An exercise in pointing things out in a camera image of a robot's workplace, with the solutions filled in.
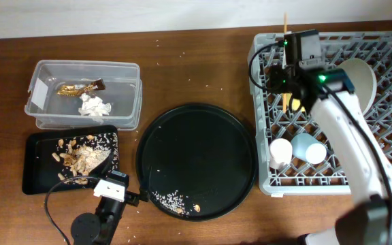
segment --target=wooden table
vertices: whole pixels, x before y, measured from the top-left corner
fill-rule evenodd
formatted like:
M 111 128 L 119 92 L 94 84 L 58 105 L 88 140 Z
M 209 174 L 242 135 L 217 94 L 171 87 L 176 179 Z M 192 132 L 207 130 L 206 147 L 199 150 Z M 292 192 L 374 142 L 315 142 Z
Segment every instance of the wooden table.
M 392 30 L 392 21 L 289 28 L 387 31 Z M 41 131 L 35 119 L 24 113 L 38 61 L 124 61 L 140 66 L 144 91 L 138 132 L 119 133 L 120 170 L 131 176 L 129 190 L 138 191 L 135 139 L 164 111 L 188 102 L 211 103 L 255 125 L 246 57 L 253 37 L 271 32 L 282 32 L 282 27 L 0 39 L 0 244 L 63 244 L 44 214 L 44 195 L 21 191 L 25 141 Z M 69 237 L 72 220 L 95 211 L 99 199 L 92 194 L 82 190 L 51 196 L 50 212 Z M 350 208 L 350 196 L 271 198 L 256 183 L 236 210 L 208 222 L 177 220 L 151 203 L 127 207 L 113 244 L 270 242 L 326 229 Z

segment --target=yellow object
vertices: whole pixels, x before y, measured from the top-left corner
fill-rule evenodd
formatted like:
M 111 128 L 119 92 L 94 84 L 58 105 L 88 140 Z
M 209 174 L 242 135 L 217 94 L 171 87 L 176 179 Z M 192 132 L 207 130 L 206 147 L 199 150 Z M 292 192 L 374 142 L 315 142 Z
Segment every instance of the yellow object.
M 291 94 L 286 94 L 286 95 L 287 95 L 287 100 L 285 101 L 285 103 L 288 105 L 290 103 Z M 293 99 L 293 103 L 291 104 L 292 109 L 296 111 L 297 109 L 299 109 L 299 106 L 300 106 L 300 100 Z

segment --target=white background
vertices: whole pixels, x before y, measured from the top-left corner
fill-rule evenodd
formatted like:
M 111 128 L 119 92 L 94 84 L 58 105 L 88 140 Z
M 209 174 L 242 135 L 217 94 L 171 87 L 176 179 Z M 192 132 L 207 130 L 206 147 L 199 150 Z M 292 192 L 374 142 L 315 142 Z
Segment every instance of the white background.
M 392 0 L 0 0 L 0 38 L 392 19 Z

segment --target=gray dish rack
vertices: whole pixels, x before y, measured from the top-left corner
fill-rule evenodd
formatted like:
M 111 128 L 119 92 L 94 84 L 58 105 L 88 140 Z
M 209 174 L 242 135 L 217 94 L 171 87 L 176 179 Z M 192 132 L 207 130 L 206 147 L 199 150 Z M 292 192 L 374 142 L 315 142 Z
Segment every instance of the gray dish rack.
M 262 46 L 283 39 L 284 33 L 258 34 L 254 38 L 251 56 Z M 392 31 L 320 33 L 320 40 L 329 68 L 346 59 L 359 58 L 367 62 L 377 78 L 373 106 L 364 115 L 381 148 L 392 163 Z M 255 81 L 265 85 L 264 69 L 282 64 L 283 48 L 262 52 L 252 64 Z M 348 181 L 324 133 L 306 112 L 282 111 L 282 95 L 263 92 L 250 82 L 250 94 L 255 107 L 255 136 L 259 160 L 259 188 L 266 195 L 337 195 L 350 194 Z M 270 168 L 269 144 L 285 133 L 291 137 L 308 132 L 328 148 L 326 159 L 313 165 L 293 158 L 283 169 Z

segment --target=candy wrapper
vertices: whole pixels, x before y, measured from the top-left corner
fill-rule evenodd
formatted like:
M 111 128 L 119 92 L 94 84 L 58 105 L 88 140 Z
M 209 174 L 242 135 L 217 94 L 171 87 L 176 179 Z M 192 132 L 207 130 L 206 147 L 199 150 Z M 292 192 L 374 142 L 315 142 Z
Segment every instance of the candy wrapper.
M 57 91 L 58 95 L 66 96 L 80 96 L 83 93 L 90 91 L 104 90 L 105 84 L 102 79 L 98 79 L 90 84 L 74 84 L 74 85 L 62 85 Z

